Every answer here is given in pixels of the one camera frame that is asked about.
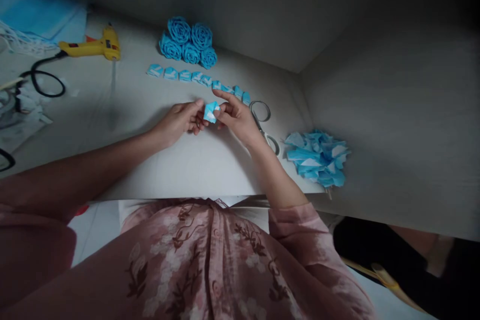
paper flower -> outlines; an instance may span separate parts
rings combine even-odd
[[[167,59],[180,60],[182,58],[182,47],[172,40],[172,37],[165,31],[161,35],[160,51]]]
[[[212,30],[200,22],[197,22],[191,28],[191,41],[199,50],[212,46],[212,36]]]
[[[205,69],[210,69],[216,63],[217,63],[217,54],[215,53],[215,50],[213,47],[209,47],[201,51],[200,64]]]
[[[198,64],[200,61],[200,50],[191,41],[183,44],[181,54],[186,63]]]
[[[174,16],[168,20],[168,31],[171,38],[178,44],[185,44],[190,40],[191,29],[187,19],[182,16]]]
[[[297,173],[304,179],[319,183],[325,188],[332,185],[344,185],[345,176],[341,169],[351,153],[345,141],[335,140],[326,132],[300,134],[291,133],[285,144],[293,145],[294,150],[287,151],[289,161],[294,162]]]

blue paper rose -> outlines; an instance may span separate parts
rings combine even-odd
[[[165,55],[167,59],[182,59],[182,46],[173,41],[165,31],[161,36],[159,44],[161,53]]]
[[[181,47],[181,54],[186,63],[198,64],[200,61],[200,50],[198,50],[191,41],[183,44]]]
[[[191,41],[199,50],[212,46],[212,36],[212,30],[200,22],[197,22],[191,28]]]
[[[174,16],[168,20],[168,31],[171,38],[178,44],[185,44],[190,40],[190,25],[187,23],[187,19],[182,16]]]
[[[200,55],[200,63],[205,69],[210,69],[217,63],[217,54],[213,47],[202,50]]]

paper scraps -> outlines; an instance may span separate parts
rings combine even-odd
[[[302,178],[324,188],[344,185],[343,164],[351,154],[345,141],[335,140],[326,132],[315,129],[303,134],[293,132],[285,144],[294,146],[294,150],[287,151],[286,155]]]

folded paper piece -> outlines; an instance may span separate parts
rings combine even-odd
[[[211,88],[213,90],[222,90],[222,83],[219,80],[215,80],[211,83]]]
[[[208,47],[200,53],[200,64],[205,69],[210,69],[217,63],[217,54],[213,47]]]
[[[241,97],[241,102],[244,103],[245,105],[250,105],[250,94],[248,91],[245,91]]]
[[[165,69],[165,72],[163,73],[163,77],[168,80],[178,80],[179,72],[175,70],[173,67],[167,67]]]
[[[315,129],[303,134],[294,132],[286,138],[285,144],[294,146],[286,156],[302,178],[324,188],[344,185],[345,176],[341,169],[351,153],[345,141],[335,140],[326,132]]]
[[[188,70],[182,70],[178,74],[178,77],[180,78],[181,82],[184,83],[191,83],[192,82],[192,73]]]
[[[171,38],[178,44],[185,44],[190,40],[191,29],[187,19],[183,16],[174,16],[168,20],[168,31]]]
[[[243,96],[244,92],[242,91],[242,89],[240,87],[235,86],[233,88],[233,93],[239,100],[242,100],[242,96]]]
[[[212,30],[208,26],[197,22],[191,27],[191,42],[198,50],[204,50],[212,46]]]
[[[217,122],[217,119],[214,116],[215,110],[220,110],[220,106],[217,104],[216,101],[206,104],[203,119],[215,124]]]
[[[160,51],[167,59],[182,59],[182,46],[173,41],[166,31],[161,35]]]
[[[148,70],[146,71],[146,73],[148,75],[152,75],[156,78],[159,78],[162,76],[162,73],[164,72],[164,68],[161,67],[160,65],[158,64],[152,64],[150,65],[150,67],[148,68]]]
[[[200,61],[200,50],[191,41],[182,45],[181,55],[186,63],[198,64]]]
[[[200,80],[202,79],[203,75],[204,74],[201,73],[200,71],[192,72],[191,73],[191,81],[194,82],[194,83],[199,83],[200,84]]]
[[[210,88],[212,86],[212,78],[210,76],[203,75],[198,83]]]
[[[230,86],[225,86],[223,84],[221,85],[221,90],[229,94],[234,93],[234,90]]]

cable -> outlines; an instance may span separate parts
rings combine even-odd
[[[36,63],[34,63],[32,66],[31,66],[31,69],[30,71],[25,71],[23,72],[22,74],[20,74],[20,76],[22,78],[30,75],[31,76],[31,82],[33,83],[33,87],[35,88],[35,90],[37,91],[37,93],[39,93],[40,95],[43,95],[44,97],[47,97],[47,98],[58,98],[58,97],[61,97],[63,94],[65,94],[65,85],[64,83],[58,78],[56,77],[55,75],[49,73],[49,72],[45,72],[45,71],[40,71],[40,70],[37,70],[37,68],[44,64],[44,63],[48,63],[52,60],[57,60],[57,59],[61,59],[61,58],[64,58],[64,57],[67,57],[68,54],[61,50],[58,54],[56,54],[55,56],[52,56],[52,57],[48,57],[46,59],[42,59],[42,60],[39,60],[37,61]],[[50,95],[50,94],[47,94],[45,92],[43,92],[41,89],[40,89],[40,86],[39,84],[37,83],[37,78],[35,76],[35,73],[38,73],[38,74],[44,74],[44,75],[48,75],[52,78],[54,78],[55,80],[57,80],[60,85],[61,85],[61,91],[58,93],[58,94],[53,94],[53,95]]]
[[[33,83],[33,87],[35,88],[37,93],[39,93],[40,95],[43,95],[44,97],[47,97],[47,98],[61,97],[63,94],[65,94],[65,91],[66,91],[64,83],[58,77],[53,75],[52,73],[37,70],[37,68],[44,63],[48,63],[52,60],[61,59],[61,58],[67,57],[67,56],[68,56],[68,54],[65,51],[61,50],[55,56],[39,60],[31,66],[31,69],[29,71],[22,72],[20,74],[19,78],[24,79],[25,77],[30,75],[31,82]],[[57,94],[47,94],[47,93],[43,92],[42,89],[40,89],[39,83],[37,82],[36,74],[47,75],[47,76],[57,80],[61,85],[61,91]],[[20,113],[22,111],[22,106],[20,104],[20,99],[17,97],[17,95],[20,94],[20,87],[21,86],[22,86],[22,81],[19,81],[15,84],[15,111],[18,112],[18,113]],[[16,162],[15,162],[15,159],[13,158],[13,156],[10,155],[8,152],[6,152],[5,150],[3,150],[1,148],[0,148],[0,156],[3,156],[8,161],[8,166],[0,169],[0,173],[5,171],[5,170],[8,170],[8,169],[12,168],[15,165]]]
[[[15,159],[8,152],[0,148],[0,155],[3,156],[8,161],[8,166],[0,169],[0,173],[5,170],[11,169],[15,166],[16,164]]]

